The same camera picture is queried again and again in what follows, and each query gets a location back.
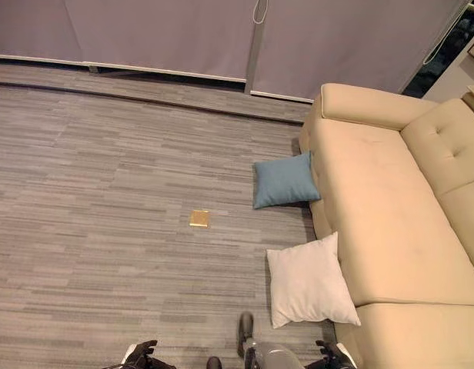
floor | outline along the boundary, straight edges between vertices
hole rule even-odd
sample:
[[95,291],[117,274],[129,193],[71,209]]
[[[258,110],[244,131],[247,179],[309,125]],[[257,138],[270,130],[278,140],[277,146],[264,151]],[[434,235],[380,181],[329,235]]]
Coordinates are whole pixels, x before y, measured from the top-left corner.
[[76,91],[109,97],[130,98],[177,105],[215,113],[231,112],[245,118],[302,124],[310,104],[262,98],[221,87],[203,88],[197,78],[192,83],[171,83],[163,75],[136,71],[89,73],[88,69],[68,66],[45,67],[29,62],[0,61],[0,85],[33,86],[62,91]]
[[[235,352],[239,314],[306,364],[329,322],[271,329],[266,248],[314,239],[307,207],[252,210],[254,161],[299,126],[0,87],[0,369],[99,369],[159,340],[179,369]],[[210,228],[190,228],[192,209]]]

sofa seat cushion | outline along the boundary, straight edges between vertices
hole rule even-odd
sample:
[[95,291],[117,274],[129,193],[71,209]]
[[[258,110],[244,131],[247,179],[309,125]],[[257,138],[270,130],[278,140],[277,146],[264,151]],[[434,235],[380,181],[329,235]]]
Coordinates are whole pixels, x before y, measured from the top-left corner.
[[474,306],[371,304],[361,327],[335,324],[359,369],[474,367]]
[[397,131],[319,119],[311,148],[356,306],[474,305],[474,267]]

sofa armrest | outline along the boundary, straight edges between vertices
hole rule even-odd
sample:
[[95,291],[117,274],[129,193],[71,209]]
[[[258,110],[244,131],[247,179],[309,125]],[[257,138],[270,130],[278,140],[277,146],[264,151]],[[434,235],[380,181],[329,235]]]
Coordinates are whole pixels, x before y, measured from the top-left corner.
[[321,87],[323,118],[401,131],[438,104],[371,88],[327,83]]

blue pillow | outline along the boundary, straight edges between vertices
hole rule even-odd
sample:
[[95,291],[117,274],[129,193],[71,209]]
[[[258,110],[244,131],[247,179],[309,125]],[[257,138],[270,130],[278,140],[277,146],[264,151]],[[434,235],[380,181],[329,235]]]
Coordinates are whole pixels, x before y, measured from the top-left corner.
[[321,197],[311,176],[311,153],[293,158],[255,163],[254,209],[314,201]]

gray curtain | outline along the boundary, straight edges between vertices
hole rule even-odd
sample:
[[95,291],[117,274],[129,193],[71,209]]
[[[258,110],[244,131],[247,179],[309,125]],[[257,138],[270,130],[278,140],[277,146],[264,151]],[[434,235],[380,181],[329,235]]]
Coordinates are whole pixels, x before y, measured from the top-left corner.
[[66,0],[87,62],[245,78],[254,0]]
[[467,0],[270,0],[253,91],[341,82],[398,92]]
[[64,0],[0,0],[0,54],[81,61]]

